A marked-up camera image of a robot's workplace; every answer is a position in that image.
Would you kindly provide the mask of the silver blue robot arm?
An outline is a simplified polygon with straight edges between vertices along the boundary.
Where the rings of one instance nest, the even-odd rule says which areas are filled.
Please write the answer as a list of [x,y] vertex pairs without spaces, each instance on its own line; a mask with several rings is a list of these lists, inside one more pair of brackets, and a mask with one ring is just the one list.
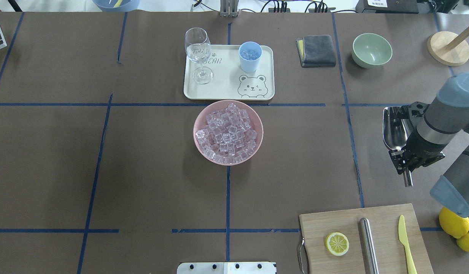
[[[469,73],[450,77],[430,104],[386,107],[382,128],[396,171],[412,186],[415,169],[442,160],[443,149],[459,132],[469,134]],[[469,145],[440,175],[430,195],[458,216],[469,217]]]

